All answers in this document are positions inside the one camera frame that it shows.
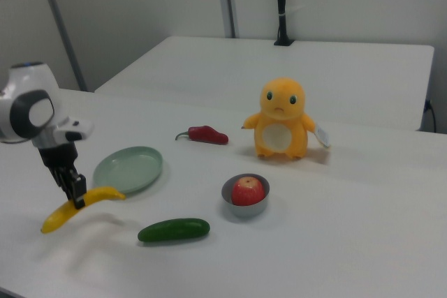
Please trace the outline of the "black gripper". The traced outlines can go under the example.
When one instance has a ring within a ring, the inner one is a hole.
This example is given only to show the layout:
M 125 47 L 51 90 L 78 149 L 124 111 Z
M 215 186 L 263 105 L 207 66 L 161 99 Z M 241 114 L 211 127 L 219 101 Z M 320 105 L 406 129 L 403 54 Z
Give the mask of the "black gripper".
M 38 149 L 43 164 L 51 169 L 51 174 L 63 191 L 67 191 L 76 209 L 85 207 L 84 194 L 87 192 L 85 176 L 79 174 L 74 162 L 78 157 L 78 150 L 74 143 L 61 144 L 53 148 Z

